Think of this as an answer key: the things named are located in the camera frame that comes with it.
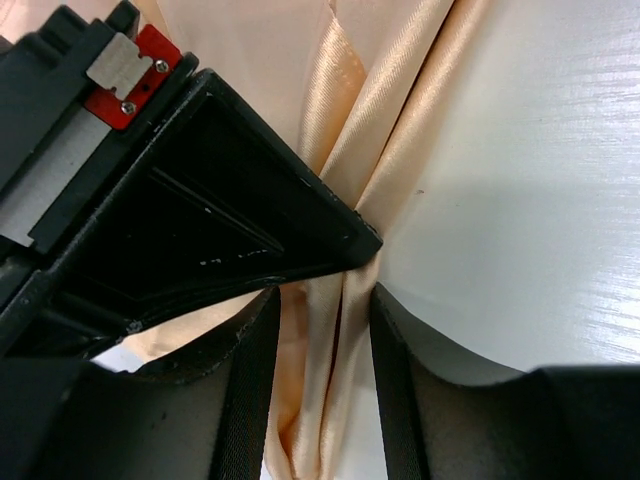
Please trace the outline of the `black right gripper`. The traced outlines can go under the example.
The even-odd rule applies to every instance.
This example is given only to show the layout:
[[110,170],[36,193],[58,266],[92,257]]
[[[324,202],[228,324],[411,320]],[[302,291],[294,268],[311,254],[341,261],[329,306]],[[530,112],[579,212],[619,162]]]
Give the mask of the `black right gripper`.
[[119,2],[1,44],[1,296],[51,263],[198,61]]

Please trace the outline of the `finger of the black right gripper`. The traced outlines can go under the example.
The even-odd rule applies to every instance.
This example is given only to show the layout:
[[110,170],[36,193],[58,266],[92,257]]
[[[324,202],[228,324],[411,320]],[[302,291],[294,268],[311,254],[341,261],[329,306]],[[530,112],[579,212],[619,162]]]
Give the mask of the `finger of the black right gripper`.
[[60,190],[1,198],[1,352],[91,358],[382,241],[215,72],[180,68]]

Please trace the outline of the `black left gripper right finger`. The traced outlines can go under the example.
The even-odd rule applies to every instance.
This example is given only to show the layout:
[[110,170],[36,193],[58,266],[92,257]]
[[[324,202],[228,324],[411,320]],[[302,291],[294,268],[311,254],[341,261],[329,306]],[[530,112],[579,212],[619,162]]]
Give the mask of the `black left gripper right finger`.
[[370,338],[392,479],[635,479],[639,369],[521,372],[464,347],[382,286]]

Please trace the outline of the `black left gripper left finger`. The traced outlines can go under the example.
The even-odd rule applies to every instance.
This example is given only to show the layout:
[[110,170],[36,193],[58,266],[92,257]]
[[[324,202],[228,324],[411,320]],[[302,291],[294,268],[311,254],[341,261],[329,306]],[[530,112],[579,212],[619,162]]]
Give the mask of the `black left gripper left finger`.
[[279,336],[278,289],[139,370],[1,363],[5,479],[256,479]]

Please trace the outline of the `peach cloth napkin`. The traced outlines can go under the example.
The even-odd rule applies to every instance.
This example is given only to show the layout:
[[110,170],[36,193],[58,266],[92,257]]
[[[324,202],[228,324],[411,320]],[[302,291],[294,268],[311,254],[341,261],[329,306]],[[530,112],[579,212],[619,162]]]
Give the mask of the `peach cloth napkin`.
[[[487,1],[142,1],[381,235],[435,142]],[[286,285],[265,462],[331,479],[342,455],[377,261]]]

